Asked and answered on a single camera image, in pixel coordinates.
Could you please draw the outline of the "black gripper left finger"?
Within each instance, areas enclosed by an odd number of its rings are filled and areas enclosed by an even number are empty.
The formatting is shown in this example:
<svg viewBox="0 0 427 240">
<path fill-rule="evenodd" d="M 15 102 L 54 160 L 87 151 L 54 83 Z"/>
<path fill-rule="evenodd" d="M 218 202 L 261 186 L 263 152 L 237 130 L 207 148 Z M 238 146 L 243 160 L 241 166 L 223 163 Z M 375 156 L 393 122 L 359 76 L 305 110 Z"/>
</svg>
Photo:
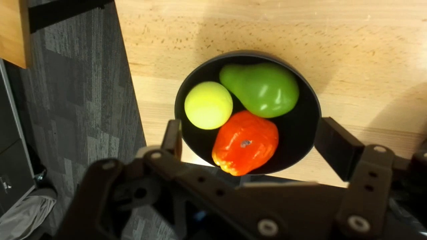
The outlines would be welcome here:
<svg viewBox="0 0 427 240">
<path fill-rule="evenodd" d="M 285 240 L 286 223 L 273 210 L 205 167 L 181 162 L 182 130 L 167 126 L 159 147 L 130 164 L 93 163 L 55 240 L 121 240 L 133 211 L 151 207 L 181 240 Z"/>
</svg>

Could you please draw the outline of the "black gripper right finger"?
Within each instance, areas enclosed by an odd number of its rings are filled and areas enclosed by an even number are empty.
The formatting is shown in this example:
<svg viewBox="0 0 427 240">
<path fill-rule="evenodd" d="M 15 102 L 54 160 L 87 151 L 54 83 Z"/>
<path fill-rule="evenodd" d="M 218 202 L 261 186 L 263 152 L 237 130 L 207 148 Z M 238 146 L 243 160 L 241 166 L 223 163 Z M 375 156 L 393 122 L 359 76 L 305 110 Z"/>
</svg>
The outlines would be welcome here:
<svg viewBox="0 0 427 240">
<path fill-rule="evenodd" d="M 349 183 L 335 216 L 343 238 L 426 240 L 426 144 L 407 160 L 385 146 L 362 144 L 333 118 L 323 118 L 315 148 Z"/>
</svg>

